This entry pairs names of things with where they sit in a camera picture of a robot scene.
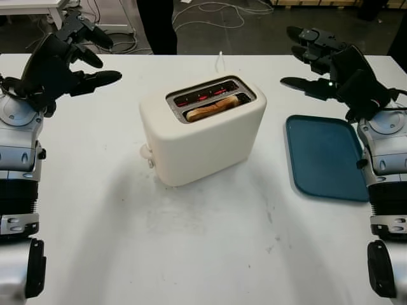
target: power cord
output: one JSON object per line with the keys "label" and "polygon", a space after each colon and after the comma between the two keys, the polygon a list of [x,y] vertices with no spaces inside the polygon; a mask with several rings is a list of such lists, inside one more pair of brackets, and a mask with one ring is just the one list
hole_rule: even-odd
{"label": "power cord", "polygon": [[38,43],[38,42],[40,42],[41,40],[43,40],[43,39],[45,38],[45,36],[47,35],[47,33],[39,26],[39,23],[41,22],[41,20],[42,20],[41,18],[38,18],[37,28],[43,33],[43,35],[42,35],[40,38],[38,38],[38,39],[32,41],[30,44],[28,44],[28,45],[25,47],[26,50],[28,50],[28,49],[29,49],[32,45],[34,45],[35,43]]}
{"label": "power cord", "polygon": [[[127,10],[125,9],[125,7],[123,5],[122,0],[118,0],[118,1],[120,3],[121,7],[123,8],[123,11],[125,12],[125,16],[126,16],[128,24],[130,26],[132,26],[132,23],[130,21],[130,17],[127,14]],[[129,34],[125,34],[125,33],[110,33],[109,35],[117,35],[117,34],[129,35]],[[128,48],[124,49],[124,50],[114,50],[114,48],[116,46],[123,45],[123,44],[131,44],[131,45]],[[98,47],[98,46],[97,46],[97,48],[98,48],[99,51],[103,50],[104,52],[107,52],[109,54],[129,54],[129,53],[134,53],[134,52],[138,52],[138,51],[151,51],[150,48],[137,49],[138,44],[139,44],[139,41],[137,39],[136,31],[133,28],[132,41],[119,41],[117,43],[114,43],[113,47],[110,50],[104,49],[104,48],[101,48],[101,47]]]}
{"label": "power cord", "polygon": [[97,4],[96,0],[93,0],[93,3],[95,4],[96,10],[97,10],[97,13],[96,13],[96,11],[93,9],[92,5],[90,5],[90,1],[89,0],[86,0],[86,1],[88,3],[88,6],[89,6],[90,10],[92,11],[93,15],[95,16],[95,20],[93,22],[94,23],[99,23],[100,18],[102,18],[101,15],[100,15],[99,5]]}
{"label": "power cord", "polygon": [[[184,24],[180,24],[177,27],[175,27],[175,31],[177,32],[181,27],[184,27],[185,25],[189,25],[189,24],[209,24],[209,25],[213,25],[215,27],[220,27],[222,29],[238,29],[240,27],[243,27],[245,25],[245,20],[242,16],[242,14],[240,13],[241,11],[246,12],[246,13],[250,13],[253,15],[269,15],[271,13],[273,13],[274,8],[271,4],[268,4],[266,2],[263,2],[261,0],[257,0],[258,3],[264,5],[267,7],[267,9],[264,10],[254,10],[251,8],[244,8],[242,6],[237,6],[237,5],[233,5],[233,4],[229,4],[229,3],[222,3],[222,2],[205,2],[205,3],[200,3],[200,4],[194,4],[191,5],[189,7],[187,7],[186,9],[180,11],[178,14],[175,15],[175,17],[172,19],[172,24],[174,25],[175,22],[177,21],[177,19],[179,18],[179,16],[181,16],[183,13],[185,13],[186,11],[192,9],[192,8],[198,8],[200,11],[204,11],[204,12],[216,12],[216,11],[221,11],[225,8],[233,8],[236,11],[236,14],[238,16],[238,18],[240,19],[241,23],[239,25],[233,25],[233,26],[229,26],[229,25],[219,25],[219,24],[214,24],[212,22],[208,22],[208,21],[191,21],[191,22],[186,22]],[[221,5],[220,8],[215,9],[215,10],[208,10],[205,9],[204,6],[207,5]]]}

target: floor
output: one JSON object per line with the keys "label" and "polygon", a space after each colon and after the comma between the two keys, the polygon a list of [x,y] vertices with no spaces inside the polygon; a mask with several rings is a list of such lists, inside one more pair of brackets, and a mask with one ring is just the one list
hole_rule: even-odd
{"label": "floor", "polygon": [[[137,31],[138,46],[133,53],[150,53],[147,50],[149,46],[142,29],[135,0],[122,1],[129,19]],[[184,4],[180,3],[179,0],[174,1],[174,14],[194,4],[206,2],[205,0],[193,0],[191,4]],[[246,9],[267,9],[259,0],[224,1]],[[93,0],[82,0],[81,10],[87,12],[87,17],[93,20],[89,3],[92,4]],[[102,16],[101,23],[122,24],[126,22],[119,0],[97,0],[97,3]],[[214,12],[202,11],[200,8]],[[385,55],[404,14],[404,11],[383,10],[375,21],[366,22],[359,20],[357,10],[352,8],[344,10],[305,7],[291,8],[290,10],[276,8],[271,13],[262,11],[262,15],[255,15],[252,11],[248,12],[232,7],[224,7],[221,10],[220,8],[222,6],[218,4],[195,6],[179,15],[174,24],[175,28],[188,23],[177,30],[179,54],[213,55],[218,54],[219,51],[223,51],[227,55],[288,54],[291,52],[290,49],[293,44],[286,36],[286,27],[297,25],[335,32],[338,39],[358,45],[365,54]],[[48,25],[44,17],[12,16],[11,24],[0,27],[0,52],[31,52],[38,43],[33,43],[33,41],[43,37],[43,32],[54,30],[55,27]],[[132,40],[131,37],[123,35],[115,35],[113,39],[116,42]],[[131,45],[120,44],[114,50],[124,50],[129,46]]]}

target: blue tray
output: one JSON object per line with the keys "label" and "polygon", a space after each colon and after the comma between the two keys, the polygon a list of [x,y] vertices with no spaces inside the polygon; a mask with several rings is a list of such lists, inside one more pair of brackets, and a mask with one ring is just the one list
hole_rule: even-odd
{"label": "blue tray", "polygon": [[290,116],[286,121],[296,187],[305,194],[352,201],[369,200],[363,174],[356,168],[362,149],[346,121]]}

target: table surface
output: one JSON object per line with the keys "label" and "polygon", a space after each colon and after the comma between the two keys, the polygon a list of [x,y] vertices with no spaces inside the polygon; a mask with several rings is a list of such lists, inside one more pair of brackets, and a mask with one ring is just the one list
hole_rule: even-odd
{"label": "table surface", "polygon": [[[123,79],[60,98],[40,136],[48,157],[38,237],[48,264],[45,291],[28,304],[390,304],[369,286],[370,205],[312,198],[293,185],[286,119],[347,111],[280,85],[284,76],[317,79],[309,67],[287,55],[225,57],[228,71],[268,99],[253,151],[172,188],[139,156],[138,104],[156,87],[212,79],[216,57],[101,57]],[[1,55],[0,71],[20,77],[27,59]],[[405,88],[391,58],[368,60],[385,86]]]}
{"label": "table surface", "polygon": [[66,0],[0,0],[1,9],[58,8]]}

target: toaster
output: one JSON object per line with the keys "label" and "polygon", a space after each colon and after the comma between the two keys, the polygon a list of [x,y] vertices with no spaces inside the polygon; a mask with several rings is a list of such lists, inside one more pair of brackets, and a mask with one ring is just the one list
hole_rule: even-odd
{"label": "toaster", "polygon": [[163,183],[182,186],[249,156],[266,98],[231,75],[156,92],[139,107],[147,138],[141,155]]}

